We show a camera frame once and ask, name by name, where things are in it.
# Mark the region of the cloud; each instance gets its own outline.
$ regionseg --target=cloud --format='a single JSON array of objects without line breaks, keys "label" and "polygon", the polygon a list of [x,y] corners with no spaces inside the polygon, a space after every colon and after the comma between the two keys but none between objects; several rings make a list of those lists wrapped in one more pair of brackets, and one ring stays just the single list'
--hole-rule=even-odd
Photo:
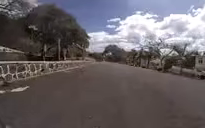
[{"label": "cloud", "polygon": [[113,18],[108,20],[107,22],[109,23],[109,22],[119,22],[119,21],[121,21],[121,18]]},{"label": "cloud", "polygon": [[170,14],[160,17],[151,13],[137,11],[125,19],[115,18],[108,22],[118,22],[115,33],[93,32],[90,33],[91,44],[100,50],[107,44],[122,43],[121,47],[138,47],[145,38],[163,38],[172,42],[191,42],[191,48],[205,51],[205,4],[195,9],[191,6],[185,14]]},{"label": "cloud", "polygon": [[107,27],[107,28],[116,28],[115,25],[110,25],[110,24],[108,24],[106,27]]}]

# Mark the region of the utility pole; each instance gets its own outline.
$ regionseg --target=utility pole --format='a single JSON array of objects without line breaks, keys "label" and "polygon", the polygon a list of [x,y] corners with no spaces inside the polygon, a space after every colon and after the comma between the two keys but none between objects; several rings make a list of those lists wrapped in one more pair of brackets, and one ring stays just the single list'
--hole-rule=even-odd
[{"label": "utility pole", "polygon": [[61,59],[61,38],[58,38],[58,61]]}]

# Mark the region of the road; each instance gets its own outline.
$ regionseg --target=road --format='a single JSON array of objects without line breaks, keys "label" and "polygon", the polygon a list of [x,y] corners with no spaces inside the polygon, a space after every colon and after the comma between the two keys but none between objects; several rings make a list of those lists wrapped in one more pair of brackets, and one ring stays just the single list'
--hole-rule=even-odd
[{"label": "road", "polygon": [[12,128],[205,128],[205,81],[96,63],[0,96]]}]

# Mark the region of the sky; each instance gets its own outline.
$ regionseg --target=sky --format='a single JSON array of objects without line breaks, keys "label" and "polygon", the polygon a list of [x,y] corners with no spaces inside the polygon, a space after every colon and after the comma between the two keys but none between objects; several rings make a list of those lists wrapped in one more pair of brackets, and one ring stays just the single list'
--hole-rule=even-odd
[{"label": "sky", "polygon": [[40,0],[71,13],[86,29],[89,50],[109,44],[131,50],[145,39],[190,42],[205,51],[205,0]]}]

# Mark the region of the green tree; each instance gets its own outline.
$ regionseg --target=green tree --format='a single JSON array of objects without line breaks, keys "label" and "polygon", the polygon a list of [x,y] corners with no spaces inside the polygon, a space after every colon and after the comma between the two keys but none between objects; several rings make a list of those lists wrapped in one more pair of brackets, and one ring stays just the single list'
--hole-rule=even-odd
[{"label": "green tree", "polygon": [[124,49],[119,48],[117,45],[108,45],[105,47],[103,55],[106,60],[111,62],[126,62],[126,52]]},{"label": "green tree", "polygon": [[0,15],[22,17],[33,7],[27,0],[0,0]]},{"label": "green tree", "polygon": [[56,46],[58,59],[60,59],[61,53],[65,58],[69,46],[73,44],[78,44],[83,49],[89,46],[89,37],[86,31],[81,28],[72,15],[55,5],[38,6],[27,15],[26,19],[27,27],[34,26],[36,28],[34,38],[42,44],[43,58],[45,58],[46,52]]}]

